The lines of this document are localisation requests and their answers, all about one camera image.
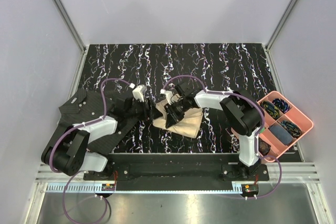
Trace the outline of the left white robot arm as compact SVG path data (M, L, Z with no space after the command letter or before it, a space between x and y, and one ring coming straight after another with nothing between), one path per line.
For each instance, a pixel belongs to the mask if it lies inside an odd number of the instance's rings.
M72 176L81 170L95 172L103 180L113 175L107 156L141 121L162 117L150 99L107 98L99 95L68 100L61 118L41 154L53 170Z

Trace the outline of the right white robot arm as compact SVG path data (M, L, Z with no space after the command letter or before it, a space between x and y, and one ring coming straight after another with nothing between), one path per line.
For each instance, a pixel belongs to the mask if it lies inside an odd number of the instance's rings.
M189 109L210 108L223 111L229 126L237 133L239 139L239 161L242 163L238 167L239 176L244 180L256 176L255 164L259 160L258 136L265 126L265 115L249 93L246 90L193 90L186 84L179 84L175 89L177 98L173 97L173 92L161 90L167 100L164 106L165 126L174 126L182 121Z

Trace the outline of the beige cloth napkin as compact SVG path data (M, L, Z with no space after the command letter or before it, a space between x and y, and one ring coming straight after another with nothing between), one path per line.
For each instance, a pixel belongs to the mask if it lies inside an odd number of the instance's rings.
M165 124L167 113L164 109L166 104L167 101L163 100L155 105L156 109L162 113L162 116L153 120L153 126L181 136L196 138L200 131L203 110L201 108L191 108L185 112L184 118L180 122L178 122L176 125L166 128Z

